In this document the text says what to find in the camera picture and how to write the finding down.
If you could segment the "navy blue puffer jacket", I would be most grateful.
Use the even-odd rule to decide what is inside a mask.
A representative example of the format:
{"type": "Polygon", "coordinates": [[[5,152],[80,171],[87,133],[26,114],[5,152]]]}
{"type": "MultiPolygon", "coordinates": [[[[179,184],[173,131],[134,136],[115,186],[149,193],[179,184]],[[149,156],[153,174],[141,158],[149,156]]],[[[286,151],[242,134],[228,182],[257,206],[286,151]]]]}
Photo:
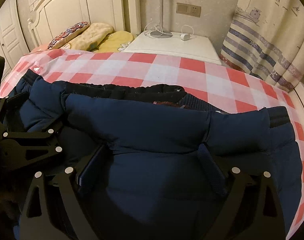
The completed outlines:
{"type": "Polygon", "coordinates": [[[283,106],[231,114],[179,86],[46,82],[29,70],[9,93],[28,92],[19,113],[26,132],[57,121],[74,129],[75,165],[99,147],[110,154],[98,239],[197,239],[210,177],[200,144],[256,144],[271,151],[286,233],[302,197],[302,161],[283,106]]]}

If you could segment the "white wardrobe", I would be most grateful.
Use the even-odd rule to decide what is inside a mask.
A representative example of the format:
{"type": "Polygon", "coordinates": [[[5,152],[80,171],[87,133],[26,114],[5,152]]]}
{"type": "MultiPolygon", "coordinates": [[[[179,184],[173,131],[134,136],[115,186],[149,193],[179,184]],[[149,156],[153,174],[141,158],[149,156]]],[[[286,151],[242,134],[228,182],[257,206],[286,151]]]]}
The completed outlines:
{"type": "Polygon", "coordinates": [[[17,0],[6,0],[0,8],[0,56],[5,60],[2,79],[28,53],[17,11],[17,0]]]}

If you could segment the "patterned decorative pillow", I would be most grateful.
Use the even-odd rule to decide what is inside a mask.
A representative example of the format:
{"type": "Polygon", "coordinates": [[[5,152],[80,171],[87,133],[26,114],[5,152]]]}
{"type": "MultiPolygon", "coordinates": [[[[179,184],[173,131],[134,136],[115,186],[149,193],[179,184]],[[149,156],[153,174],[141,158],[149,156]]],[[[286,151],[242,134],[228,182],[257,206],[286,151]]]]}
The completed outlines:
{"type": "Polygon", "coordinates": [[[47,49],[58,49],[71,41],[90,26],[89,22],[79,22],[64,30],[49,42],[47,49]]]}

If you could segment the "cream yellow pillow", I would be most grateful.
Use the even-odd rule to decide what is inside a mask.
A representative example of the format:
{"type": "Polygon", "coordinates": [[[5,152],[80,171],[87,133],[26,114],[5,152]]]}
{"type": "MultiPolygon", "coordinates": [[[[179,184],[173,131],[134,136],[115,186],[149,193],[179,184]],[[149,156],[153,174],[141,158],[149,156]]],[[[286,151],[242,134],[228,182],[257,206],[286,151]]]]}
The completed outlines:
{"type": "Polygon", "coordinates": [[[114,29],[106,23],[92,23],[85,31],[67,42],[61,49],[91,51],[96,49],[102,40],[114,29]]]}

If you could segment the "red white checkered bed cover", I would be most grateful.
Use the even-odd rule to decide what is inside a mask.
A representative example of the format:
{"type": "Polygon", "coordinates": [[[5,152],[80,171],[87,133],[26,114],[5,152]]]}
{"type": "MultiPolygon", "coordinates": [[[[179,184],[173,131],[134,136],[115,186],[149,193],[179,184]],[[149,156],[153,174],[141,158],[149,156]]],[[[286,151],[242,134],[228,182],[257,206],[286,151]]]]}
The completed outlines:
{"type": "Polygon", "coordinates": [[[143,53],[91,53],[55,49],[27,54],[2,81],[0,97],[7,96],[27,70],[46,81],[64,80],[96,85],[148,87],[178,85],[190,94],[229,113],[285,106],[294,127],[303,162],[302,200],[288,232],[292,237],[304,221],[304,109],[289,93],[249,74],[214,63],[143,53]]]}

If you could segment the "slim silver desk lamp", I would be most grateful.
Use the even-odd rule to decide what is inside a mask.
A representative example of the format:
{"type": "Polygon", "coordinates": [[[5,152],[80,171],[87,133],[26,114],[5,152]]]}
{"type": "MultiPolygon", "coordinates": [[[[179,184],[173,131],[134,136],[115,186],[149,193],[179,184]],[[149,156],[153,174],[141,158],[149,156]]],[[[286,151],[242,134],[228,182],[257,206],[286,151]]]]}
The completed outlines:
{"type": "Polygon", "coordinates": [[[155,25],[149,33],[152,38],[171,38],[172,32],[167,31],[163,27],[164,18],[164,0],[159,0],[159,24],[155,25]]]}

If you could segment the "white wooden headboard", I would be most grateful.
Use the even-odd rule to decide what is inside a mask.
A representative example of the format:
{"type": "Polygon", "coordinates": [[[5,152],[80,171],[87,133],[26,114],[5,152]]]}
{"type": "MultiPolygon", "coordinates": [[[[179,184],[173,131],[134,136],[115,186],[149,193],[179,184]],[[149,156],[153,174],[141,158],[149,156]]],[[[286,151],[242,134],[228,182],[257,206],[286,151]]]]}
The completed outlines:
{"type": "Polygon", "coordinates": [[[141,33],[140,0],[39,0],[35,20],[28,29],[36,47],[49,43],[62,31],[81,21],[103,22],[115,31],[130,28],[141,33]]]}

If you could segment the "white nightstand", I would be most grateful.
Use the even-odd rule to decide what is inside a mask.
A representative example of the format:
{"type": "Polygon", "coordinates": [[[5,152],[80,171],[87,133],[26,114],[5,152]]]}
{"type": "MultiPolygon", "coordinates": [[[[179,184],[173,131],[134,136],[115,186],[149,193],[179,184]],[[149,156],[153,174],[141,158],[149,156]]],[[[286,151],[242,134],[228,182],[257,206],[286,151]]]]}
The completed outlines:
{"type": "Polygon", "coordinates": [[[141,33],[123,52],[170,55],[221,64],[210,39],[197,35],[192,35],[189,40],[183,41],[180,33],[173,33],[170,38],[151,37],[141,33]]]}

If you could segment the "nautical print curtain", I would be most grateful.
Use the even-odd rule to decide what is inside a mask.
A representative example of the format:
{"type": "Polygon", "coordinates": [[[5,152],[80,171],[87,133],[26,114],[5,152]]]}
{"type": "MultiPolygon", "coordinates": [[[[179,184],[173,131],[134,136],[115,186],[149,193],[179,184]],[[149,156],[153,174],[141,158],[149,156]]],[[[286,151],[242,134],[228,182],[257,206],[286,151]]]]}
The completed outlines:
{"type": "Polygon", "coordinates": [[[304,76],[300,0],[238,0],[220,59],[287,92],[304,76]]]}

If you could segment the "wall switch socket panel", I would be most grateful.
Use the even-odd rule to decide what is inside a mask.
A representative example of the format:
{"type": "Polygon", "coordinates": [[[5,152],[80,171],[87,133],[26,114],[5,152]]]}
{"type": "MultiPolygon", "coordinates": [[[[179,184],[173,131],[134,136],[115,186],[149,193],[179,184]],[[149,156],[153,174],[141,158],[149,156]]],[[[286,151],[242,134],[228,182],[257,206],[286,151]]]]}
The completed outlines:
{"type": "Polygon", "coordinates": [[[192,4],[176,3],[176,13],[193,17],[200,17],[201,7],[192,4]]]}

